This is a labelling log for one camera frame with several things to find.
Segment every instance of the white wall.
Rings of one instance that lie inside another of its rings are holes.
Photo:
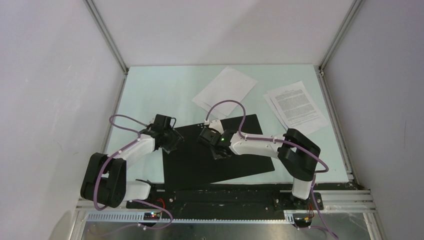
[[[353,0],[95,0],[128,66],[321,63]]]
[[[423,239],[424,1],[367,0],[325,69],[389,239]]]
[[[0,239],[45,240],[70,221],[123,75],[82,0],[0,1],[0,58]]]

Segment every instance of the black mat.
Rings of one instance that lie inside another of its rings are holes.
[[[224,129],[236,130],[242,117],[222,120]],[[170,154],[163,152],[165,190],[175,191],[203,186],[224,180],[251,176],[274,171],[270,157],[257,155],[235,155],[214,159],[209,148],[197,142],[202,125],[194,124],[175,128],[184,142]],[[242,131],[262,134],[256,114],[246,116]]]

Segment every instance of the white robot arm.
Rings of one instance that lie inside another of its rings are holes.
[[[269,139],[269,136],[241,133],[235,130],[224,130],[220,120],[212,120],[208,128],[204,128],[199,142],[211,148],[214,157],[223,158],[231,155],[260,155],[279,159],[293,176],[291,194],[300,200],[310,196],[312,180],[317,161],[300,150],[293,151],[287,144],[277,141],[251,140]],[[272,136],[274,139],[286,138],[301,145],[318,157],[320,148],[296,129],[289,128],[287,133]]]
[[[116,208],[122,201],[146,199],[150,193],[150,184],[140,180],[127,181],[127,169],[159,148],[167,153],[177,149],[177,144],[184,141],[184,138],[171,126],[171,119],[172,117],[157,114],[152,123],[140,131],[137,142],[119,151],[102,173],[100,173],[101,167],[109,156],[98,152],[93,154],[85,172],[81,196],[87,200],[93,200],[98,175],[108,173],[107,177],[101,178],[98,185],[97,202],[99,204]]]

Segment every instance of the perforated metal strip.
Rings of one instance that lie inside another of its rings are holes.
[[[131,211],[114,211],[114,212],[98,212],[91,211],[87,214],[87,222],[121,222],[121,223],[154,223],[156,220],[144,220],[145,212],[131,212]],[[292,224],[294,222],[292,213],[284,213],[285,219],[276,220],[226,220],[226,219],[174,219],[174,223],[180,224],[195,224],[195,223],[208,223],[208,224]],[[169,218],[160,220],[162,223],[169,222]]]

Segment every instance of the white paper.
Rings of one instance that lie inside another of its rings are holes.
[[[301,81],[268,91],[268,96],[289,128],[308,135],[329,124]]]
[[[277,117],[283,128],[287,130],[289,127],[287,127],[286,123],[283,121],[283,118],[278,113],[278,110],[274,105],[273,101],[271,100],[270,96],[268,94],[265,94],[263,95],[263,98],[265,98],[266,103],[268,103],[268,105],[271,107],[271,110],[274,112],[275,116]]]
[[[258,81],[227,66],[192,101],[209,111],[213,105],[223,100],[241,102]],[[212,110],[218,119],[224,119],[237,107],[235,103],[224,103]]]

